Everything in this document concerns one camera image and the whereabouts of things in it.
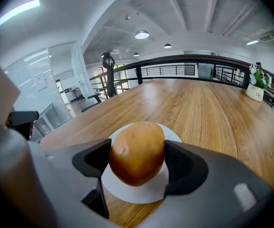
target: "wooden table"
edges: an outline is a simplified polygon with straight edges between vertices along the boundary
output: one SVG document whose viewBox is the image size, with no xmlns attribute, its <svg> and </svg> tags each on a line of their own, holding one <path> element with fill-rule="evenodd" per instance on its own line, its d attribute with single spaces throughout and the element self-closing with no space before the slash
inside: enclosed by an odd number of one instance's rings
<svg viewBox="0 0 274 228">
<path fill-rule="evenodd" d="M 184 143 L 238 158 L 274 188 L 274 112 L 233 86 L 187 79 L 154 79 L 104 101 L 45 137 L 42 148 L 108 138 L 137 121 L 173 130 Z M 104 190 L 110 220 L 133 227 L 162 201 L 131 204 Z"/>
</svg>

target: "desk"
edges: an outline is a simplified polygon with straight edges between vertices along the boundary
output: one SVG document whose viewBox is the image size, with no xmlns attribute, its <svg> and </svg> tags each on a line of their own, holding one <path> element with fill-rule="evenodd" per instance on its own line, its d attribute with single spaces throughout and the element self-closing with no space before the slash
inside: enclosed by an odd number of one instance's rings
<svg viewBox="0 0 274 228">
<path fill-rule="evenodd" d="M 274 188 L 274 111 L 234 86 L 188 79 L 154 79 L 114 96 L 45 137 L 42 148 L 108 138 L 137 121 L 173 130 L 184 143 L 238 158 Z M 131 204 L 104 190 L 110 220 L 133 227 L 161 201 Z"/>
</svg>

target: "plate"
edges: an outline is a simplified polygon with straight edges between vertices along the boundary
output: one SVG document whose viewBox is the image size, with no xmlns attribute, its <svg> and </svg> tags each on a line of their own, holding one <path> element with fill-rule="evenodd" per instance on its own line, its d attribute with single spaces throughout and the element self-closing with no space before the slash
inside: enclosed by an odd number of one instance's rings
<svg viewBox="0 0 274 228">
<path fill-rule="evenodd" d="M 116 132 L 114 132 L 109 138 L 112 139 L 112 144 L 114 143 L 118 134 L 128 128 L 132 124 L 128 124 Z M 181 139 L 168 127 L 158 124 L 163 132 L 164 137 L 167 140 L 182 142 Z M 163 199 L 165 186 L 169 183 L 169 170 L 165 162 L 159 171 L 159 173 L 150 179 L 145 184 L 139 187 L 132 187 L 124 182 L 122 182 L 111 170 L 108 164 L 103 175 L 101 177 L 103 185 L 106 189 L 116 196 L 117 198 L 129 202 L 129 203 L 152 203 Z"/>
</svg>

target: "flower pot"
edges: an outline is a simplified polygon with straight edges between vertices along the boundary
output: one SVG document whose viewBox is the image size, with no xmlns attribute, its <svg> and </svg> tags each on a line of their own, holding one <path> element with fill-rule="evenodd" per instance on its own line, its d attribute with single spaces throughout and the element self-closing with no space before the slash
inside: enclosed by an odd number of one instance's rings
<svg viewBox="0 0 274 228">
<path fill-rule="evenodd" d="M 246 90 L 246 95 L 253 100 L 262 102 L 262 99 L 264 97 L 264 90 L 254 86 L 252 84 L 249 84 L 249 86 Z"/>
</svg>

